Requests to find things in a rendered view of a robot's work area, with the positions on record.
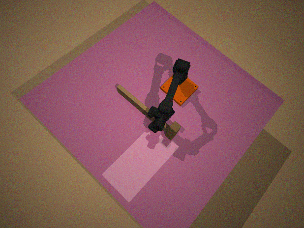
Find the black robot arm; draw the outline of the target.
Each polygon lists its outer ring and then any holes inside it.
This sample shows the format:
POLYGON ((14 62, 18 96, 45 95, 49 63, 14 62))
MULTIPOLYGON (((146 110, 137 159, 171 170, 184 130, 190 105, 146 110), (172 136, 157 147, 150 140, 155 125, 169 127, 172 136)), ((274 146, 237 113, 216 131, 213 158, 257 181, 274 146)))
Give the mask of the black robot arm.
POLYGON ((153 128, 155 130, 162 131, 166 120, 168 121, 169 118, 171 118, 171 115, 173 113, 172 106, 174 95, 176 93, 178 85, 181 85, 187 79, 190 66, 190 62, 188 61, 182 59, 176 60, 173 67, 173 79, 165 99, 162 100, 158 108, 152 106, 149 109, 148 117, 154 117, 156 119, 153 125, 153 128))

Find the short wooden post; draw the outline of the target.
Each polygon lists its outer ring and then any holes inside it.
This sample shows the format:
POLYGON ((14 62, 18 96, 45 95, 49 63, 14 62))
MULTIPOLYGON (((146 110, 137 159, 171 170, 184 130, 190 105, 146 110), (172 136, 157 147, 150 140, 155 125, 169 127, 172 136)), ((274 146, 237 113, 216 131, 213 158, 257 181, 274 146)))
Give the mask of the short wooden post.
POLYGON ((167 133, 165 134, 165 136, 171 140, 176 134, 177 132, 179 131, 179 129, 181 128, 181 126, 176 122, 174 121, 172 123, 172 125, 169 127, 167 133))

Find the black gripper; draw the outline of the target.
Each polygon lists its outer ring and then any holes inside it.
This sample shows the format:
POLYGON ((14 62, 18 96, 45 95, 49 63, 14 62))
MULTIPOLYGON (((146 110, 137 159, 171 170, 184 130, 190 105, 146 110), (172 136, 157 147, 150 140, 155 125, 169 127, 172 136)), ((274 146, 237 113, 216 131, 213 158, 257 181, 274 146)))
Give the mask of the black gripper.
MULTIPOLYGON (((173 113, 172 113, 172 115, 175 113, 175 111, 173 110, 173 113)), ((172 116, 171 115, 171 116, 172 116)), ((156 119, 155 119, 156 120, 156 119)), ((154 125, 154 123, 155 123, 155 120, 153 121, 153 122, 151 122, 151 124, 148 126, 148 128, 149 129, 151 129, 154 133, 156 133, 157 132, 157 130, 155 130, 154 128, 153 128, 153 125, 154 125)))

